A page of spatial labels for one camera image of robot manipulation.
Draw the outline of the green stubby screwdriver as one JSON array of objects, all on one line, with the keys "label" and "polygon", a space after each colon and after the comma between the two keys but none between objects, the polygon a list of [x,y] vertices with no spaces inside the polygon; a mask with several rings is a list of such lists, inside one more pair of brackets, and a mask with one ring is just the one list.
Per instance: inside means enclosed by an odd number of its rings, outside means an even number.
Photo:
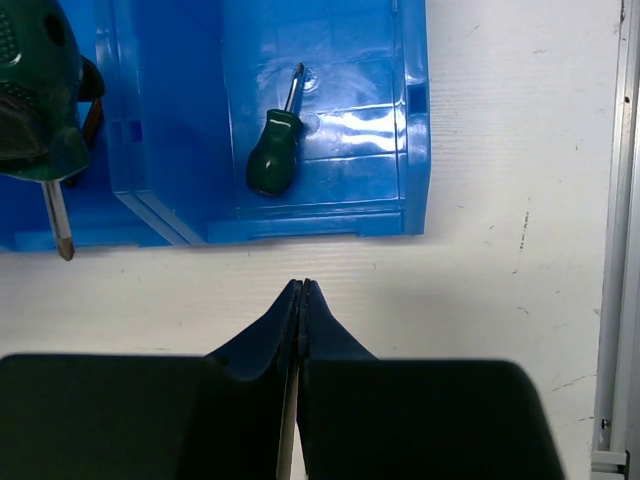
[{"label": "green stubby screwdriver", "polygon": [[54,243],[65,261],[73,259],[75,246],[61,183],[91,161],[78,112],[82,57],[58,2],[2,2],[1,98],[15,97],[39,114],[50,150],[1,160],[1,173],[41,185]]},{"label": "green stubby screwdriver", "polygon": [[298,140],[303,129],[297,108],[304,80],[305,65],[299,63],[284,108],[266,112],[264,129],[246,165],[246,184],[256,194],[278,197],[293,183]]}]

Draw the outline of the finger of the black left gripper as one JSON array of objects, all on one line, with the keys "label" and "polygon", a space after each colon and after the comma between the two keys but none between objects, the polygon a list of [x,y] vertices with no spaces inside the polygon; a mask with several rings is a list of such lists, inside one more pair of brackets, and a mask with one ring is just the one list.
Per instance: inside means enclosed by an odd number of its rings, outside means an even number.
[{"label": "finger of the black left gripper", "polygon": [[1,160],[34,158],[49,150],[49,138],[39,114],[15,97],[2,97]]},{"label": "finger of the black left gripper", "polygon": [[105,83],[97,66],[88,58],[82,57],[82,82],[79,87],[79,101],[92,102],[105,94]]}]

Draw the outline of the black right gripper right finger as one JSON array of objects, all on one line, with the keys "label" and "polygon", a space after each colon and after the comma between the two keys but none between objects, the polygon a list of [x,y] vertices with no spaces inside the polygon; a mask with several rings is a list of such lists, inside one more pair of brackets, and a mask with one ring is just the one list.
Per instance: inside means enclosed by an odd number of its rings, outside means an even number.
[{"label": "black right gripper right finger", "polygon": [[311,479],[560,479],[540,398],[504,360],[379,359],[304,284],[297,421]]}]

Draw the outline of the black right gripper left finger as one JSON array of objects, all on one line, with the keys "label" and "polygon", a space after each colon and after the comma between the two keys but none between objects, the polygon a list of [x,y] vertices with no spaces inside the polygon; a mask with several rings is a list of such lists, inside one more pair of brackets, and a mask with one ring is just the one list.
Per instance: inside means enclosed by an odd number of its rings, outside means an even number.
[{"label": "black right gripper left finger", "polygon": [[202,356],[4,357],[2,477],[288,478],[301,294]]}]

